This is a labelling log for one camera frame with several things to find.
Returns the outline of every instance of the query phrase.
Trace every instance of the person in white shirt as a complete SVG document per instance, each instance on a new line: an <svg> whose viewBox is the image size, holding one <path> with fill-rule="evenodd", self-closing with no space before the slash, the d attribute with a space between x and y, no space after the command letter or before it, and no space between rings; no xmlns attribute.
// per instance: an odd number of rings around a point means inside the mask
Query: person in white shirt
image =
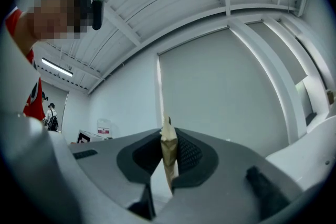
<svg viewBox="0 0 336 224"><path fill-rule="evenodd" d="M49 110L47 111L47 115L46 117L44 118L44 121L45 122L49 122L50 119L53 117L53 116L56 116L57 115L57 112L55 111L55 105L53 103L51 103L49 106Z"/></svg>

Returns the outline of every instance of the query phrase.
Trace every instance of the brown paper bag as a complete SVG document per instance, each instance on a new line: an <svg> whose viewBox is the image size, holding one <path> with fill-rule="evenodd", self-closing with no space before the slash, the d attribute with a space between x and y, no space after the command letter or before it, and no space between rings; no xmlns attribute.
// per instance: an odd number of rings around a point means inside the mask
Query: brown paper bag
<svg viewBox="0 0 336 224"><path fill-rule="evenodd" d="M164 171L169 188L172 191L172 180L175 178L174 166L177 156L177 135L167 115L164 115L163 127L160 134Z"/></svg>

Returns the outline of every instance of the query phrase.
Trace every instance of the white shirt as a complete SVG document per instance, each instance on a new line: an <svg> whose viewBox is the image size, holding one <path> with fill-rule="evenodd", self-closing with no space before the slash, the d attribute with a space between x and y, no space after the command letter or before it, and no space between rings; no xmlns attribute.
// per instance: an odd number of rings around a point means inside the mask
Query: white shirt
<svg viewBox="0 0 336 224"><path fill-rule="evenodd" d="M57 112L55 111L55 109L52 109L52 111L53 111L53 115L56 116ZM49 109L47 111L47 115L46 115L46 117L44 119L47 120L47 122L49 122L49 120L50 120L51 117L52 117L52 113L51 113L51 110Z"/></svg>

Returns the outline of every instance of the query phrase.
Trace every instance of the person wearing headset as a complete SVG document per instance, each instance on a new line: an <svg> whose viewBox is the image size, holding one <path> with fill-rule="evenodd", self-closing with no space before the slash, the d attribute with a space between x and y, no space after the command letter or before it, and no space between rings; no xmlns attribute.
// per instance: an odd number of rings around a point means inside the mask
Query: person wearing headset
<svg viewBox="0 0 336 224"><path fill-rule="evenodd" d="M33 45L49 39L79 38L92 25L91 0L39 0L27 12L12 5L5 18L8 32L27 60L36 69ZM28 97L24 113L42 121L43 92L41 78Z"/></svg>

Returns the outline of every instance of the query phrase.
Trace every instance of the light fixture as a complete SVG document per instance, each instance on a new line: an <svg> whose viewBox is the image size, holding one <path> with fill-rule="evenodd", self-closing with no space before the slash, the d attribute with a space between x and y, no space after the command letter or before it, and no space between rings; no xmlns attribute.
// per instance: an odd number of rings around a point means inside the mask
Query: light fixture
<svg viewBox="0 0 336 224"><path fill-rule="evenodd" d="M66 69L64 69L64 68L62 68L62 67L60 67L60 66L58 66L58 65L56 65L56 64L54 64L50 61L48 61L45 58L42 58L42 63L45 63L47 66L50 66L50 67L56 69L57 71L62 72L65 75L68 75L68 76L72 77L72 75L74 74L74 73L69 72L68 70L66 70Z"/></svg>

